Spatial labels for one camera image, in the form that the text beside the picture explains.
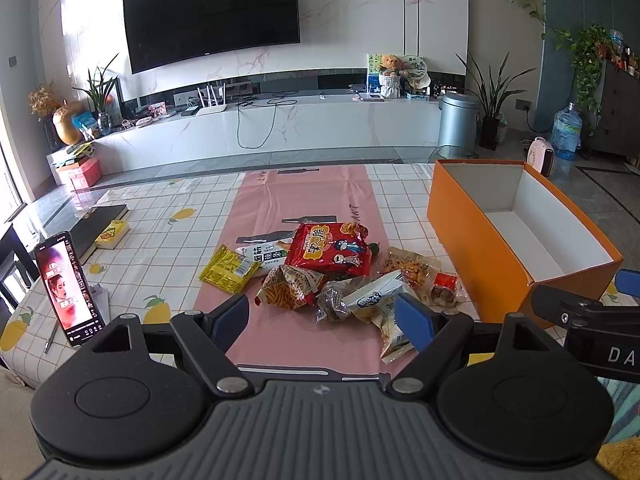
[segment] dried flower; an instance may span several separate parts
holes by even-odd
[[[41,118],[50,116],[58,108],[60,103],[56,99],[56,89],[53,81],[47,84],[41,84],[37,90],[29,94],[29,105],[31,113],[38,114]]]

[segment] blue water jug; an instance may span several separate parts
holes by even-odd
[[[575,149],[580,143],[582,119],[578,115],[575,103],[569,103],[564,110],[556,114],[554,129],[551,133],[551,145],[556,150],[556,156],[564,160],[574,160]]]

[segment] television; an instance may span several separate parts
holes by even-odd
[[[298,0],[123,0],[133,74],[218,52],[300,43]]]

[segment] snack pile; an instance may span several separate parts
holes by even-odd
[[[401,292],[428,306],[453,308],[468,301],[462,280],[440,272],[440,261],[391,247],[382,270],[371,274],[377,244],[356,222],[300,224],[293,238],[217,248],[200,279],[231,294],[251,277],[264,276],[255,304],[297,310],[316,309],[316,323],[342,322],[353,315],[380,329],[380,358],[389,363],[412,347],[396,325],[394,303]]]

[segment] teal patterned fabric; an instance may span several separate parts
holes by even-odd
[[[598,378],[614,406],[613,424],[604,443],[640,436],[640,384]]]

